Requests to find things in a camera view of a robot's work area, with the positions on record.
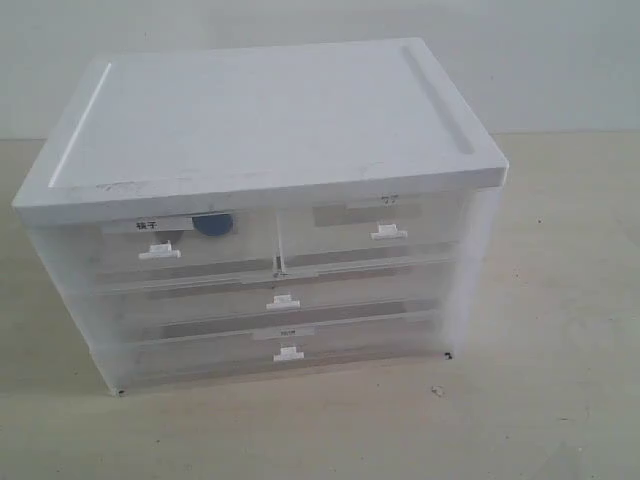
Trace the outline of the clear plastic storage bin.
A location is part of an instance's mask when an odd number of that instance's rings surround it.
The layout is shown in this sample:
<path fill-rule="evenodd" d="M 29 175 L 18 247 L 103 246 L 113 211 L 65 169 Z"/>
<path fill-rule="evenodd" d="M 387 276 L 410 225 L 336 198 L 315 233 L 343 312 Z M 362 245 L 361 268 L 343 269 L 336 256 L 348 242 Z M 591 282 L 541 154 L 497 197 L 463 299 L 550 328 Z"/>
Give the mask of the clear plastic storage bin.
<path fill-rule="evenodd" d="M 253 284 L 451 261 L 440 307 L 455 347 L 469 318 L 508 161 L 418 38 L 106 56 L 93 61 L 13 207 L 105 384 L 128 342 L 101 296 Z M 469 196 L 448 253 L 287 270 L 279 213 L 386 196 Z M 101 283 L 104 233 L 181 230 L 189 217 L 272 210 L 271 272 Z"/>

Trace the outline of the middle wide translucent drawer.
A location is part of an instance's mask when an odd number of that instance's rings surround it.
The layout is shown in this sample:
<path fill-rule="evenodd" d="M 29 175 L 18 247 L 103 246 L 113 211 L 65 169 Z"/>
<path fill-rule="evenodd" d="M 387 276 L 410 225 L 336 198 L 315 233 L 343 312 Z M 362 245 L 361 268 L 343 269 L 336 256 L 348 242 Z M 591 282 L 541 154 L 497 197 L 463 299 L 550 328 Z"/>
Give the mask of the middle wide translucent drawer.
<path fill-rule="evenodd" d="M 156 288 L 101 296 L 128 342 L 248 331 L 440 307 L 455 265 L 428 261 L 253 284 Z"/>

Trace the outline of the wide translucent drawer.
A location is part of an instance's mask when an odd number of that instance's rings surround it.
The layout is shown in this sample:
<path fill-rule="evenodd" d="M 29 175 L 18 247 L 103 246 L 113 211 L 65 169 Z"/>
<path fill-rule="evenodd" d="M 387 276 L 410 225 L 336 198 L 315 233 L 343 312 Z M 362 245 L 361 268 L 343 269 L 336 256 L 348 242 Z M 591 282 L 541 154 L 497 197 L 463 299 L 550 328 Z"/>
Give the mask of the wide translucent drawer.
<path fill-rule="evenodd" d="M 118 392 L 202 377 L 422 354 L 454 355 L 434 311 L 278 326 L 233 334 L 166 339 L 124 350 L 114 370 Z"/>
<path fill-rule="evenodd" d="M 128 342 L 248 331 L 440 307 L 455 265 L 428 261 L 253 284 L 156 288 L 101 296 Z"/>

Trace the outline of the bottom wide translucent drawer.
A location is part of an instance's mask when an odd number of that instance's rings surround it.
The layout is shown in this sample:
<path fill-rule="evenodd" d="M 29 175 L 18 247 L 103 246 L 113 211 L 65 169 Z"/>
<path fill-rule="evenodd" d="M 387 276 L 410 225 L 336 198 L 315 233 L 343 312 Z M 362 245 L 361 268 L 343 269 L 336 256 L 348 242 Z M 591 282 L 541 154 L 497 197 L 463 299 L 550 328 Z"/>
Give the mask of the bottom wide translucent drawer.
<path fill-rule="evenodd" d="M 114 370 L 118 392 L 202 377 L 422 354 L 454 355 L 434 311 L 278 326 L 233 334 L 166 339 L 124 350 Z"/>

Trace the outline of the key bunch with blue fob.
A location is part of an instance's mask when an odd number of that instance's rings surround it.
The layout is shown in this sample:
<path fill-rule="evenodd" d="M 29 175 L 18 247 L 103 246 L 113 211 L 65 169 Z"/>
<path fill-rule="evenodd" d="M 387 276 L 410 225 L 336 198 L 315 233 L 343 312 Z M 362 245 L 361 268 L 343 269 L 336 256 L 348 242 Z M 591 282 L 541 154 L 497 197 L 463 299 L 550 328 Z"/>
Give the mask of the key bunch with blue fob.
<path fill-rule="evenodd" d="M 202 215 L 192 218 L 194 229 L 208 237 L 221 237 L 229 234 L 234 228 L 234 217 L 231 214 Z"/>

